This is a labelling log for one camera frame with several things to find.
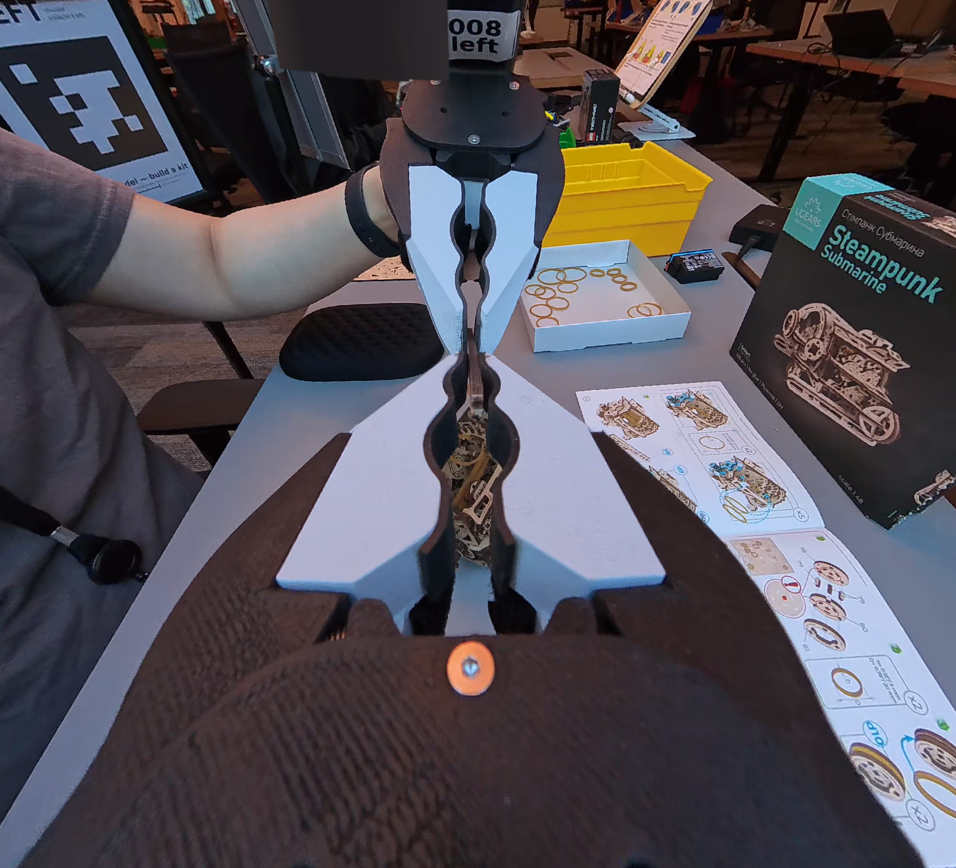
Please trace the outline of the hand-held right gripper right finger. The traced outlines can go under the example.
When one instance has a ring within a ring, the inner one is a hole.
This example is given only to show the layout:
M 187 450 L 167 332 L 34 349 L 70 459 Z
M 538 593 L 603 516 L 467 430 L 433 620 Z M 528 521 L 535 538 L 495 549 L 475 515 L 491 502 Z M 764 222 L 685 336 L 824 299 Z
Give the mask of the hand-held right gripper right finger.
M 665 571 L 584 423 L 493 356 L 482 357 L 495 485 L 492 580 L 545 628 L 563 599 L 658 585 Z

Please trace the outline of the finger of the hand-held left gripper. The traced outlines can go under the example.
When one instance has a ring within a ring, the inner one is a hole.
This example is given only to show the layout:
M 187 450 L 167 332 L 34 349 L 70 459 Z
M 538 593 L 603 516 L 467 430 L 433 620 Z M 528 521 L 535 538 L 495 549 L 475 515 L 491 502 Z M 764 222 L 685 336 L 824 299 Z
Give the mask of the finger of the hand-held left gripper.
M 464 199 L 462 183 L 435 166 L 409 168 L 408 256 L 438 335 L 457 356 L 466 344 L 466 305 L 460 291 L 463 257 L 452 232 Z
M 511 170 L 485 188 L 484 205 L 493 234 L 481 262 L 483 299 L 476 338 L 482 354 L 493 353 L 499 344 L 538 254 L 536 186 L 535 174 Z

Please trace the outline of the white shallow cardboard tray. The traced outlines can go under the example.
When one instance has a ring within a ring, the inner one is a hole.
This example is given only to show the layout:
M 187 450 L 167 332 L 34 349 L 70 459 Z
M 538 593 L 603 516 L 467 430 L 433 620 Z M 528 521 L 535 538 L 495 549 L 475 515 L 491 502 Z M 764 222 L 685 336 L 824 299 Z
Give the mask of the white shallow cardboard tray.
M 651 295 L 662 305 L 664 314 L 641 320 L 626 319 L 581 325 L 558 325 L 536 328 L 525 309 L 521 294 L 520 310 L 530 335 L 532 349 L 567 351 L 586 347 L 614 344 L 636 344 L 684 336 L 690 319 L 690 309 L 663 273 L 628 240 L 591 244 L 544 247 L 536 270 L 566 266 L 623 267 L 632 271 L 639 282 L 646 285 Z

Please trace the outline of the person's left forearm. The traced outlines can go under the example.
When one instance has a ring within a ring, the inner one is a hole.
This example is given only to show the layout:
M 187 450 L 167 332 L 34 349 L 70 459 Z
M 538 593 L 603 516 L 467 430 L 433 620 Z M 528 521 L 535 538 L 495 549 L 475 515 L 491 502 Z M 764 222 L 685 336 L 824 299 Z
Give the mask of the person's left forearm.
M 379 262 L 346 210 L 342 186 L 228 217 L 135 195 L 99 279 L 64 301 L 212 322 L 303 308 Z

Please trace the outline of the black wristband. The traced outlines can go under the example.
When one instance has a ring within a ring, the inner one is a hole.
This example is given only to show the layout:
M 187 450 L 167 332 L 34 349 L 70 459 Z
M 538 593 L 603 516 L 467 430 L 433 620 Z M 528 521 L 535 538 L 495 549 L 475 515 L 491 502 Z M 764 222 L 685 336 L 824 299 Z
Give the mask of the black wristband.
M 375 168 L 376 165 L 370 164 L 349 176 L 344 187 L 344 203 L 348 220 L 356 237 L 368 251 L 381 258 L 399 256 L 402 262 L 407 264 L 407 253 L 401 242 L 400 228 L 387 199 L 383 198 L 384 210 L 378 216 L 388 226 L 387 229 L 380 227 L 376 217 L 369 213 L 363 182 L 367 172 Z

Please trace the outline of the person's grey shirt torso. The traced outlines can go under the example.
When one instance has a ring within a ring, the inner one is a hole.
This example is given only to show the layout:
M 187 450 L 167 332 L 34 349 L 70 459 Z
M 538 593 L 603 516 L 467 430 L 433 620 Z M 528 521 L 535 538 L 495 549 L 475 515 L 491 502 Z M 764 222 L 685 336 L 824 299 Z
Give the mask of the person's grey shirt torso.
M 144 437 L 105 366 L 63 325 L 114 256 L 134 194 L 1 136 L 1 483 L 154 565 L 202 481 Z M 45 537 L 1 527 L 1 813 L 137 597 L 94 584 Z

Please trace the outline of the black padded wrist rest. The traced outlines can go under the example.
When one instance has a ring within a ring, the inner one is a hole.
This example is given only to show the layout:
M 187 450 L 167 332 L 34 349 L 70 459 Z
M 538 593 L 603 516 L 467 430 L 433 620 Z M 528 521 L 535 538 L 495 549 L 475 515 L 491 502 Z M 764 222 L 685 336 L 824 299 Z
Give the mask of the black padded wrist rest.
M 423 304 L 369 303 L 305 315 L 278 360 L 298 381 L 372 382 L 421 375 L 445 353 Z

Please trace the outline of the small black battery pack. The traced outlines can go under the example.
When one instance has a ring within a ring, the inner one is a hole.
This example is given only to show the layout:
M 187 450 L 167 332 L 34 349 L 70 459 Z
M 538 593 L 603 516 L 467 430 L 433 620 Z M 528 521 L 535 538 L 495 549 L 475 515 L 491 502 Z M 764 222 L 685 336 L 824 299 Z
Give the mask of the small black battery pack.
M 713 250 L 672 254 L 664 271 L 681 284 L 716 280 L 723 274 L 724 264 Z

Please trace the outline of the wooden mechanical model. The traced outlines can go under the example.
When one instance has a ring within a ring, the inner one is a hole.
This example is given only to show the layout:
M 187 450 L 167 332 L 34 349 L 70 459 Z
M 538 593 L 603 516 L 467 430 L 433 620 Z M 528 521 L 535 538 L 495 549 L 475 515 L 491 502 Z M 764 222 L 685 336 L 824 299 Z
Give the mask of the wooden mechanical model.
M 466 561 L 489 567 L 491 487 L 500 465 L 486 448 L 487 414 L 471 407 L 458 422 L 459 443 L 444 466 L 452 492 L 455 547 Z

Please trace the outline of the background wooden desk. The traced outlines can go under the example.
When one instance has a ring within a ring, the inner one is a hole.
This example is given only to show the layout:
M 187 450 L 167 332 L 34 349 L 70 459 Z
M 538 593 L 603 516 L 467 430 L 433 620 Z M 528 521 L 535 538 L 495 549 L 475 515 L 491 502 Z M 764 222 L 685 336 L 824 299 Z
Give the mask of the background wooden desk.
M 943 53 L 933 53 L 923 58 L 861 59 L 833 54 L 819 38 L 758 42 L 749 45 L 747 50 L 761 57 L 792 62 L 798 66 L 791 97 L 784 107 L 756 178 L 758 182 L 775 180 L 776 171 L 810 101 L 811 81 L 820 70 L 835 69 L 843 73 L 873 75 L 895 81 L 903 90 L 955 99 L 955 62 Z

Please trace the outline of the group of yellow rubber bands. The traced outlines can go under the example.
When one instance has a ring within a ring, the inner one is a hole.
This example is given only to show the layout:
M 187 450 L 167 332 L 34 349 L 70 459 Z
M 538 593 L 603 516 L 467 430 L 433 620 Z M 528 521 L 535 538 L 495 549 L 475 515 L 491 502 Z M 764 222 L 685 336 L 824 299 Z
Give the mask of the group of yellow rubber bands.
M 522 301 L 536 328 L 641 320 L 665 313 L 649 288 L 619 266 L 538 270 L 525 286 Z

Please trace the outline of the white board stand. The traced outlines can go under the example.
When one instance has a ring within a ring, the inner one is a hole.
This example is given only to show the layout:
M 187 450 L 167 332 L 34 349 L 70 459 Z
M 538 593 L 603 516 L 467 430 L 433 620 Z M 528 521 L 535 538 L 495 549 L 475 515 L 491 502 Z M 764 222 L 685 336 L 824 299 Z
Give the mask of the white board stand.
M 619 127 L 642 142 L 661 144 L 668 141 L 692 140 L 696 137 L 693 131 L 651 105 L 638 109 L 637 120 L 622 121 Z

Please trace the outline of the small black carton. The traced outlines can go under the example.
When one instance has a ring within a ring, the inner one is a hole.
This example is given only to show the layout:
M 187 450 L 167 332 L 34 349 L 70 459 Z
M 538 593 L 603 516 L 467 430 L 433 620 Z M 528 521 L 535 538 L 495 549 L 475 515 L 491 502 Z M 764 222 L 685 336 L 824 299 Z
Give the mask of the small black carton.
M 615 127 L 619 78 L 613 72 L 584 72 L 580 103 L 580 139 L 588 145 L 608 144 Z

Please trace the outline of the black laptop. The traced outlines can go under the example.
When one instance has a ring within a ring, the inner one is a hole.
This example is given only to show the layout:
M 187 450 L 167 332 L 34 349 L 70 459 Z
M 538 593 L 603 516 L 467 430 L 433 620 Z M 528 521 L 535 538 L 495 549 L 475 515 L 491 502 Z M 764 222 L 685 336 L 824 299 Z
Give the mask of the black laptop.
M 833 54 L 858 59 L 891 59 L 902 55 L 902 40 L 882 9 L 830 13 L 824 22 Z

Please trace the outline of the open instruction booklet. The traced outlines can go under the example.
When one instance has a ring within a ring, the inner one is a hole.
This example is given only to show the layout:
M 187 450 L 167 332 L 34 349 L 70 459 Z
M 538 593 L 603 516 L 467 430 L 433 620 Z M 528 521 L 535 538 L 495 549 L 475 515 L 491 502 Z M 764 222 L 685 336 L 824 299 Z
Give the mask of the open instruction booklet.
M 876 584 L 723 384 L 580 392 L 588 428 L 649 473 L 663 590 L 613 619 L 705 668 L 792 751 L 847 762 L 926 866 L 954 866 L 954 708 Z

